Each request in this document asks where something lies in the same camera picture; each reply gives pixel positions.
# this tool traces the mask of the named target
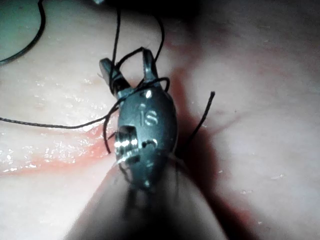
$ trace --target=blood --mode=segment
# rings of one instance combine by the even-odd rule
[[[61,160],[58,157],[52,157],[48,159],[48,161],[45,161],[45,158],[41,154],[33,154],[31,156],[31,162],[28,162],[29,166],[35,166],[35,167],[29,167],[24,166],[22,168],[18,168],[15,171],[7,171],[7,172],[0,172],[1,176],[11,176],[11,175],[29,175],[29,174],[35,174],[35,173],[43,173],[43,172],[69,172],[71,170],[79,170],[80,168],[85,169],[92,164],[97,163],[99,161],[105,160],[107,157],[112,158],[113,154],[109,155],[106,146],[103,139],[103,125],[100,124],[96,127],[93,127],[91,130],[87,132],[77,132],[73,133],[75,137],[80,137],[86,140],[91,140],[93,143],[92,145],[84,146],[83,151],[81,153],[77,152],[74,153],[76,155],[75,157],[71,157],[67,160]],[[111,130],[107,130],[107,136],[112,134]],[[108,140],[110,150],[111,152],[114,151],[114,139]]]

